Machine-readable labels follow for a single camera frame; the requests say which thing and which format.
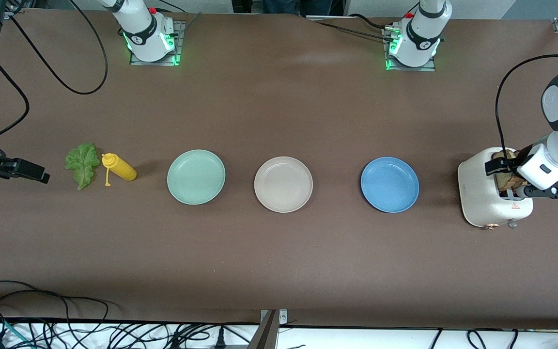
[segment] plate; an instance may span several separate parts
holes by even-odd
[[[271,211],[294,212],[311,197],[314,181],[304,163],[291,157],[266,161],[255,174],[255,196]]]
[[[183,204],[200,205],[212,200],[225,183],[225,166],[208,150],[190,150],[169,167],[169,192]]]
[[[415,171],[400,159],[378,158],[365,166],[361,190],[378,210],[399,213],[417,201],[419,180]]]

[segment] cable connector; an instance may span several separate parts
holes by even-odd
[[[226,347],[225,340],[223,338],[224,335],[223,326],[219,327],[219,336],[217,337],[217,344],[215,344],[215,349],[224,349]]]

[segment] plate rim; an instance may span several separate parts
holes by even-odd
[[[217,193],[215,195],[213,195],[210,199],[208,199],[206,201],[203,201],[201,203],[186,203],[186,202],[180,200],[178,197],[175,196],[175,194],[173,194],[171,186],[169,185],[169,173],[172,171],[173,168],[175,168],[174,165],[176,164],[178,159],[180,159],[181,157],[188,156],[189,153],[203,153],[205,155],[210,155],[209,157],[217,159],[219,161],[219,164],[221,164],[221,171],[223,173],[223,180],[221,181],[221,186],[219,187],[219,190],[217,190]],[[179,201],[180,203],[183,203],[185,205],[193,205],[194,206],[194,205],[206,204],[206,203],[212,201],[212,199],[214,199],[215,197],[217,197],[221,193],[221,191],[223,190],[223,186],[225,185],[226,177],[227,177],[227,173],[226,173],[226,170],[225,170],[225,165],[224,165],[223,161],[221,160],[221,158],[217,154],[215,154],[213,152],[210,152],[210,150],[206,150],[206,149],[191,149],[191,150],[187,150],[186,152],[183,152],[182,154],[180,154],[178,157],[175,158],[175,160],[171,163],[171,165],[169,165],[169,168],[168,168],[168,171],[167,171],[166,182],[167,182],[168,192],[169,192],[169,194],[171,194],[171,196],[173,196],[174,199],[176,199],[177,201]]]
[[[297,208],[293,208],[290,210],[274,210],[273,208],[268,207],[268,205],[266,205],[266,203],[264,203],[264,201],[260,198],[259,193],[257,192],[257,183],[261,180],[262,177],[262,173],[261,170],[266,166],[266,164],[272,162],[272,161],[277,161],[278,159],[290,159],[290,161],[296,161],[297,165],[302,166],[302,168],[304,168],[304,170],[306,171],[307,174],[307,178],[308,178],[308,184],[310,187],[310,190],[307,194],[307,198],[303,201],[303,203],[298,206]],[[311,195],[313,194],[314,191],[314,177],[311,174],[310,169],[307,167],[307,165],[305,165],[302,161],[300,161],[299,159],[293,158],[293,157],[285,157],[285,156],[281,156],[281,157],[274,157],[272,159],[268,159],[267,161],[265,161],[258,169],[257,172],[255,172],[255,178],[253,181],[253,190],[255,192],[255,197],[257,197],[257,201],[259,201],[264,207],[266,207],[268,210],[272,211],[272,212],[276,212],[276,213],[291,213],[291,212],[295,212],[297,210],[300,210],[301,208],[303,208],[303,206],[305,206],[308,201],[311,198]]]
[[[384,161],[386,159],[393,159],[394,161],[399,161],[401,164],[405,165],[406,168],[408,168],[411,173],[409,173],[410,175],[414,175],[415,181],[414,183],[416,184],[416,194],[414,199],[411,200],[410,204],[407,205],[406,208],[404,208],[403,210],[385,210],[382,209],[381,207],[374,205],[374,203],[372,203],[372,201],[370,201],[370,199],[367,197],[367,195],[365,194],[365,190],[363,190],[363,177],[365,176],[365,172],[367,171],[367,169],[370,167],[370,165],[372,165],[375,161]],[[412,166],[410,166],[406,161],[403,161],[402,159],[396,158],[396,157],[379,157],[376,159],[373,159],[372,161],[370,161],[365,168],[363,168],[363,172],[361,172],[361,193],[363,194],[363,196],[365,197],[365,200],[375,209],[381,211],[381,212],[385,212],[385,213],[401,213],[401,212],[405,212],[406,210],[408,210],[409,208],[411,208],[416,202],[417,199],[419,198],[419,192],[420,192],[420,185],[419,185],[419,177],[417,176],[417,173],[415,172],[414,168],[412,168]]]

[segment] white plate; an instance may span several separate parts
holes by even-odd
[[[294,212],[311,197],[314,180],[304,163],[291,157],[266,161],[255,174],[255,196],[271,211]]]

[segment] green plate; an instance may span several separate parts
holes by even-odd
[[[169,192],[183,204],[200,205],[219,195],[225,183],[225,166],[208,150],[189,150],[169,167]]]

